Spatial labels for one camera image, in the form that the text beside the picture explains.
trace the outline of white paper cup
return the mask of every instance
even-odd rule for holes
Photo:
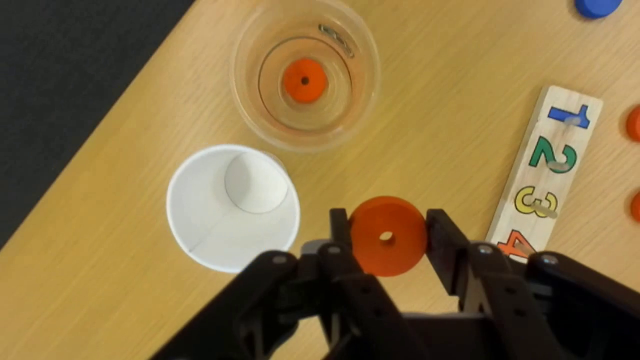
[[[235,274],[260,251],[292,246],[300,201],[278,159],[223,144],[196,152],[175,170],[165,216],[189,258]]]

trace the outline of blue number 1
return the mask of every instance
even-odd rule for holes
[[[580,112],[574,114],[574,112],[551,106],[548,109],[548,118],[551,118],[556,122],[568,122],[568,119],[577,118],[577,128],[587,128],[589,119],[585,118],[585,109],[587,109],[587,106],[580,106]]]

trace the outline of green number 2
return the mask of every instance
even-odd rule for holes
[[[532,158],[527,159],[527,165],[535,168],[539,164],[539,158],[543,156],[545,165],[556,173],[569,171],[577,161],[577,152],[571,146],[564,146],[562,153],[565,161],[556,161],[553,146],[548,137],[539,135],[533,148]]]

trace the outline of blue bottle cap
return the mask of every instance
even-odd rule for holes
[[[622,0],[576,0],[576,10],[583,18],[606,18],[616,11],[616,8],[622,3]]]

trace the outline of black background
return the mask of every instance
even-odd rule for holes
[[[192,0],[0,0],[0,247]]]

